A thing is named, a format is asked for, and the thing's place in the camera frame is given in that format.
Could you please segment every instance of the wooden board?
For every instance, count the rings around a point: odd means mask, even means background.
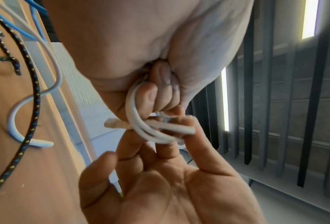
[[[10,20],[1,10],[0,13]],[[16,45],[9,36],[3,41],[21,62],[22,76],[14,74],[10,63],[0,62],[0,174],[20,144],[6,132],[7,113],[15,102],[32,93],[31,80]],[[32,104],[28,103],[17,114],[16,125],[22,134],[27,130],[31,111]],[[0,189],[0,223],[87,223],[79,207],[77,189],[84,164],[50,96],[42,97],[35,137],[53,141],[54,146],[27,149]]]

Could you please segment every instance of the fluorescent light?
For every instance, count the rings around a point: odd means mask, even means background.
[[[306,0],[302,39],[315,36],[316,15],[319,0]]]
[[[227,69],[221,71],[221,84],[223,87],[224,105],[224,130],[229,131],[229,109],[228,109],[228,89],[227,89]]]

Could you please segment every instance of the light fixture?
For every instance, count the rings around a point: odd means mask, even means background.
[[[302,39],[315,36],[316,16],[319,0],[306,0]]]
[[[229,131],[229,108],[228,108],[228,88],[227,88],[227,69],[221,71],[221,84],[223,87],[223,106],[224,106],[224,130]]]

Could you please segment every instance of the white cord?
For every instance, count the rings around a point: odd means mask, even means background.
[[[182,142],[183,139],[176,138],[162,132],[159,132],[156,129],[163,129],[174,131],[182,134],[195,134],[195,128],[179,124],[169,124],[162,123],[153,120],[143,121],[135,106],[135,94],[137,90],[145,84],[145,78],[139,79],[135,82],[129,89],[126,102],[125,102],[125,111],[130,125],[127,125],[125,121],[120,121],[118,119],[108,119],[105,122],[105,127],[108,128],[125,128],[129,129],[130,126],[141,136],[142,138],[152,141],[159,144],[169,144],[171,142]]]
[[[50,87],[49,89],[46,89],[44,91],[42,91],[40,93],[40,96],[44,96],[46,94],[49,94],[53,91],[55,91],[56,89],[58,89],[61,85],[61,81],[62,81],[62,75],[61,75],[61,68],[59,66],[58,60],[56,59],[54,53],[51,51],[51,49],[48,47],[48,45],[44,42],[44,40],[34,31],[32,30],[29,25],[21,18],[19,17],[14,11],[12,11],[10,8],[8,8],[7,6],[5,6],[3,3],[0,3],[0,8],[5,11],[7,14],[9,14],[13,19],[17,20],[26,30],[28,30],[30,32],[30,34],[36,38],[39,43],[42,45],[42,47],[44,48],[44,50],[47,52],[48,56],[50,57],[54,68],[55,68],[55,75],[56,75],[56,81],[54,83],[54,85],[52,87]],[[22,100],[20,100],[19,102],[17,102],[10,110],[10,112],[8,113],[8,117],[7,117],[7,129],[8,132],[19,142],[22,142],[24,140],[24,136],[22,136],[17,128],[16,128],[16,124],[15,124],[15,118],[16,118],[16,114],[17,111],[27,102],[29,102],[30,100],[33,99],[33,95],[29,95],[25,98],[23,98]],[[37,139],[32,139],[30,141],[31,146],[36,146],[36,147],[42,147],[42,148],[49,148],[52,147],[54,145],[53,142],[49,142],[49,141],[43,141],[43,140],[37,140]]]

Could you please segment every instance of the black rope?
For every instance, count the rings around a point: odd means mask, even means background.
[[[40,88],[39,88],[39,82],[38,82],[38,77],[37,73],[35,72],[34,65],[32,63],[31,57],[27,52],[27,49],[25,48],[24,44],[22,41],[19,39],[19,37],[14,33],[14,31],[8,27],[3,20],[0,19],[0,25],[7,31],[7,33],[12,37],[13,41],[16,43],[18,46],[23,59],[27,65],[29,74],[32,79],[32,86],[33,86],[33,112],[32,112],[32,118],[28,127],[27,134],[24,137],[24,140],[19,147],[17,153],[9,163],[9,165],[6,167],[6,169],[3,171],[3,173],[0,175],[0,188],[1,186],[6,182],[8,177],[11,175],[11,173],[16,169],[16,166],[22,159],[24,152],[26,151],[29,142],[31,141],[35,128],[38,123],[39,119],[39,109],[40,109]],[[17,75],[21,75],[20,73],[20,64],[18,60],[15,57],[12,57],[10,52],[7,50],[6,46],[4,45],[1,37],[3,37],[2,32],[0,31],[0,48],[4,52],[5,56],[0,56],[0,61],[10,61],[12,65],[14,66],[14,71]]]

